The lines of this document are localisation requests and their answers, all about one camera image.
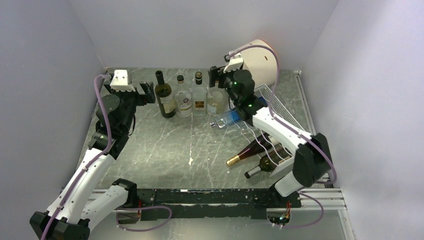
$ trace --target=purple hose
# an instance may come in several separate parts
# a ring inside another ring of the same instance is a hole
[[[94,78],[94,91],[95,95],[98,100],[98,104],[100,105],[101,112],[103,114],[103,118],[106,125],[106,131],[107,131],[107,146],[106,148],[101,151],[99,154],[97,154],[95,157],[93,157],[92,160],[90,160],[87,165],[85,165],[85,168],[88,169],[97,159],[99,159],[100,156],[107,153],[109,149],[112,146],[112,134],[111,134],[111,125],[109,124],[108,114],[105,109],[105,105],[103,104],[102,97],[100,96],[100,91],[97,87],[98,81],[101,79],[108,79],[110,78],[110,75],[98,75]],[[62,201],[60,201],[59,206],[57,206],[56,210],[51,215],[50,219],[47,222],[47,225],[44,228],[44,231],[42,232],[40,240],[45,240],[47,233],[49,232],[50,226],[53,223],[53,220],[58,216],[59,212],[62,210],[63,205],[68,200],[70,194],[74,190],[75,186],[77,185],[78,181],[83,177],[84,173],[86,171],[84,169],[81,169],[81,171],[78,173],[78,175],[75,177],[71,185],[69,186],[69,189],[66,191],[65,195],[62,197]]]
[[[304,139],[305,141],[307,141],[314,149],[316,149],[318,152],[319,152],[319,154],[321,154],[323,157],[324,157],[324,159],[325,159],[325,161],[327,162],[327,164],[330,166],[330,168],[331,168],[331,171],[332,171],[332,174],[333,174],[333,180],[331,180],[331,181],[327,181],[327,182],[321,182],[321,181],[317,181],[317,183],[319,183],[319,184],[334,184],[336,181],[337,181],[337,173],[336,173],[336,170],[335,170],[335,168],[334,168],[334,166],[333,166],[333,163],[330,161],[330,158],[327,156],[327,154],[325,154],[325,152],[323,152],[322,150],[321,150],[321,148],[319,148],[314,142],[312,142],[309,138],[307,138],[306,136],[304,136],[304,135],[302,135],[302,134],[299,134],[299,132],[298,131],[296,131],[294,128],[292,128],[291,126],[289,126],[289,125],[287,125],[286,123],[284,123],[283,121],[281,121],[280,119],[278,119],[278,118],[276,118],[275,117],[275,115],[274,115],[274,110],[273,110],[273,97],[274,97],[274,94],[275,94],[275,91],[276,91],[276,88],[277,88],[277,84],[278,84],[278,81],[279,81],[279,74],[280,74],[280,61],[279,61],[279,58],[278,58],[278,56],[277,56],[277,54],[271,49],[271,48],[269,48],[269,47],[267,47],[267,46],[262,46],[262,45],[249,45],[249,46],[245,46],[245,47],[242,47],[242,48],[240,48],[240,49],[238,49],[238,50],[236,50],[236,51],[234,51],[233,53],[231,53],[230,55],[228,55],[227,56],[227,59],[230,59],[230,58],[232,58],[234,55],[236,55],[236,54],[238,54],[238,53],[240,53],[240,52],[242,52],[242,51],[244,51],[244,50],[246,50],[246,49],[251,49],[251,48],[262,48],[262,49],[266,49],[266,50],[268,50],[268,51],[270,51],[273,55],[274,55],[274,57],[275,57],[275,61],[276,61],[276,63],[277,63],[277,75],[276,75],[276,78],[275,78],[275,83],[274,83],[274,85],[273,85],[273,87],[272,87],[272,92],[271,92],[271,97],[269,98],[269,114],[271,114],[271,117],[273,118],[273,119],[275,119],[278,123],[280,123],[281,125],[283,125],[284,127],[286,127],[287,129],[289,129],[290,131],[292,131],[294,134],[296,134],[296,135],[298,135],[298,136],[300,136],[302,139]]]
[[[131,229],[131,228],[126,228],[123,227],[119,224],[118,221],[118,214],[116,214],[116,226],[124,231],[129,231],[129,232],[147,232],[147,231],[152,231],[155,229],[158,229],[160,227],[162,227],[163,225],[167,224],[172,217],[172,210],[171,208],[167,207],[167,206],[147,206],[147,207],[139,207],[139,208],[117,208],[116,210],[123,210],[123,211],[142,211],[142,210],[149,210],[149,209],[166,209],[169,212],[169,216],[168,218],[162,222],[161,224],[148,228],[148,229]]]

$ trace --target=purple cable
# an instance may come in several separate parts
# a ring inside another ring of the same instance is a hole
[[[294,128],[292,128],[291,126],[287,125],[286,123],[284,123],[280,119],[276,118],[275,115],[274,115],[273,97],[274,97],[274,94],[275,94],[275,91],[276,91],[276,88],[277,88],[277,84],[278,84],[278,81],[279,81],[279,74],[280,74],[280,61],[279,61],[279,58],[278,58],[277,54],[271,48],[269,48],[267,46],[262,46],[262,45],[248,45],[248,46],[242,47],[242,48],[234,51],[233,53],[231,53],[230,55],[227,56],[227,59],[230,59],[234,55],[236,55],[236,54],[238,54],[238,53],[240,53],[240,52],[242,52],[244,50],[251,49],[251,48],[262,48],[262,49],[266,49],[266,50],[270,51],[274,55],[275,61],[277,63],[277,74],[276,74],[276,78],[275,78],[275,83],[274,83],[274,86],[272,87],[271,97],[269,98],[269,114],[271,114],[271,117],[273,119],[275,119],[278,123],[280,123],[281,125],[283,125],[287,129],[289,129],[290,131],[292,131],[294,134],[300,136],[306,142],[308,142],[314,149],[316,149],[319,152],[319,154],[321,154],[324,157],[325,161],[327,162],[327,164],[331,168],[331,171],[332,171],[332,174],[333,174],[333,180],[327,181],[327,182],[317,181],[317,183],[319,183],[319,184],[334,184],[337,181],[337,173],[336,173],[336,169],[333,166],[333,163],[330,161],[330,158],[327,156],[327,154],[325,154],[325,152],[323,152],[321,150],[321,148],[319,148],[309,138],[307,138],[303,134],[299,134],[298,131],[296,131]]]
[[[131,229],[131,228],[126,228],[126,227],[121,226],[119,224],[119,221],[118,221],[118,214],[116,214],[116,218],[115,218],[116,219],[116,226],[118,228],[124,230],[124,231],[129,231],[129,232],[148,232],[148,231],[152,231],[152,230],[155,230],[155,229],[158,229],[158,228],[164,226],[165,224],[167,224],[171,220],[172,210],[171,210],[171,208],[169,208],[167,206],[147,206],[147,207],[139,207],[139,208],[117,208],[116,210],[142,211],[142,210],[149,210],[149,209],[166,209],[169,212],[169,216],[164,222],[162,222],[161,224],[159,224],[157,226],[147,228],[147,229]]]
[[[95,95],[97,97],[98,100],[98,104],[100,105],[100,109],[101,112],[103,114],[103,118],[105,121],[105,125],[106,125],[106,131],[107,131],[107,146],[106,148],[101,151],[99,154],[97,154],[95,157],[93,157],[92,160],[90,160],[87,165],[85,165],[85,168],[88,169],[97,159],[99,159],[100,156],[102,156],[103,154],[107,153],[109,151],[109,149],[112,146],[112,135],[111,135],[111,125],[109,124],[109,119],[108,119],[108,114],[106,112],[105,109],[105,105],[103,104],[102,101],[102,97],[100,96],[100,91],[97,87],[98,81],[101,79],[108,79],[110,78],[110,75],[98,75],[94,78],[94,91],[95,91]],[[53,214],[51,215],[50,219],[47,222],[47,225],[44,228],[44,231],[42,232],[41,238],[40,240],[45,240],[47,233],[49,232],[50,226],[53,223],[53,220],[58,216],[59,212],[62,210],[63,205],[65,204],[65,202],[68,200],[70,194],[72,193],[72,191],[74,190],[75,186],[77,185],[78,181],[83,177],[84,173],[86,171],[84,169],[82,169],[78,175],[75,177],[75,179],[73,180],[73,182],[71,183],[71,185],[69,186],[67,192],[65,193],[65,195],[62,198],[62,201],[60,201],[59,206],[57,206],[56,210],[53,212]]]

